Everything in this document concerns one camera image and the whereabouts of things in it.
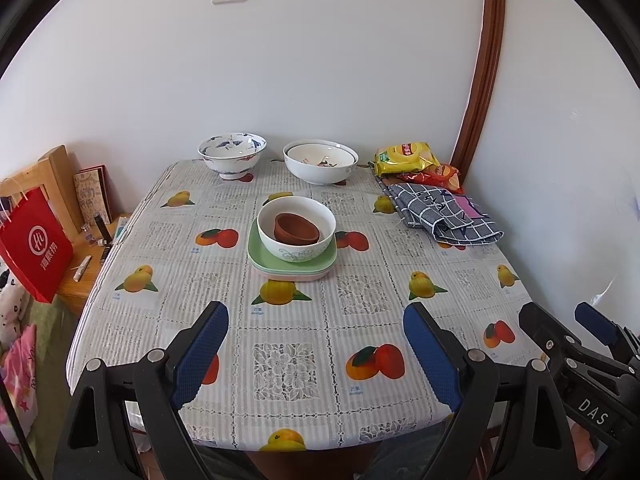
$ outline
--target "stuffed toy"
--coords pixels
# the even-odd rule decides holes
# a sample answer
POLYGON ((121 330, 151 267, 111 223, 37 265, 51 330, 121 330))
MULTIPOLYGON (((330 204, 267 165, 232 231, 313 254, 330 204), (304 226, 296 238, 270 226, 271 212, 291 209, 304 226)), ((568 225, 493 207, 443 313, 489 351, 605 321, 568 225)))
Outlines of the stuffed toy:
POLYGON ((20 337, 26 292, 22 284, 6 269, 0 273, 0 348, 6 352, 20 337))

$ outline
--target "red shopping bag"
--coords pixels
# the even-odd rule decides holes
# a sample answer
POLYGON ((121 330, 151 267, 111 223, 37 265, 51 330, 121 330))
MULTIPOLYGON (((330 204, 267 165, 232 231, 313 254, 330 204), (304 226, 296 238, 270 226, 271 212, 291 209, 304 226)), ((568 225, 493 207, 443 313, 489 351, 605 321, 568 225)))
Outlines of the red shopping bag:
POLYGON ((0 257, 37 300, 51 303, 74 250, 37 187, 0 225, 0 257))

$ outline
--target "red chip bag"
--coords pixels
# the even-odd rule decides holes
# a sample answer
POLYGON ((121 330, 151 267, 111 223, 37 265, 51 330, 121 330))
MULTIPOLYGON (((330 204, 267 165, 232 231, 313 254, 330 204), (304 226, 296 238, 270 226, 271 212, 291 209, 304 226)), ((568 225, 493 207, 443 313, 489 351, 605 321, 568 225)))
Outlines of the red chip bag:
POLYGON ((449 164, 430 166, 420 173, 400 173, 397 177, 405 182, 443 187, 453 193, 464 194, 464 190, 460 187, 458 170, 449 164))

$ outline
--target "bag handle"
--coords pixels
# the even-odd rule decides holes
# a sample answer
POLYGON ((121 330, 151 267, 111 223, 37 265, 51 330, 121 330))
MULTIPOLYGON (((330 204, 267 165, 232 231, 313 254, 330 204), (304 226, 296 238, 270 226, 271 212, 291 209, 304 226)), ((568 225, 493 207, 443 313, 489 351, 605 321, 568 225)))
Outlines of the bag handle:
MULTIPOLYGON (((13 180, 13 181, 18 185, 18 187, 20 188, 20 193, 21 193, 21 195, 23 196, 23 198, 24 198, 25 200, 28 200, 27 196, 24 194, 24 191, 22 190, 22 186, 20 185, 20 183, 19 183, 17 180, 15 180, 12 176, 8 176, 7 178, 4 178, 4 179, 0 180, 0 186, 2 186, 2 183, 3 183, 5 180, 13 180)), ((7 210, 4 208, 4 205, 2 205, 2 201, 1 201, 1 200, 0 200, 0 207, 2 208, 2 212, 5 214, 6 219, 7 219, 9 222, 13 222, 13 220, 11 220, 11 215, 9 215, 9 213, 7 212, 7 210)))

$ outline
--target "pink blanket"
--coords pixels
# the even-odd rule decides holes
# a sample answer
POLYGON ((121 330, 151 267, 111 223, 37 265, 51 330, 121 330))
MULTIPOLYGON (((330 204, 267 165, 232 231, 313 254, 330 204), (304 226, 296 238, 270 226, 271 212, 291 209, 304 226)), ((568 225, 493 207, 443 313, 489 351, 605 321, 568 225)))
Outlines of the pink blanket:
MULTIPOLYGON (((19 339, 11 346, 4 361, 2 377, 20 420, 20 426, 27 435, 31 429, 38 405, 36 403, 36 327, 29 325, 19 339)), ((5 440, 19 454, 18 439, 14 428, 0 403, 0 431, 5 440)))

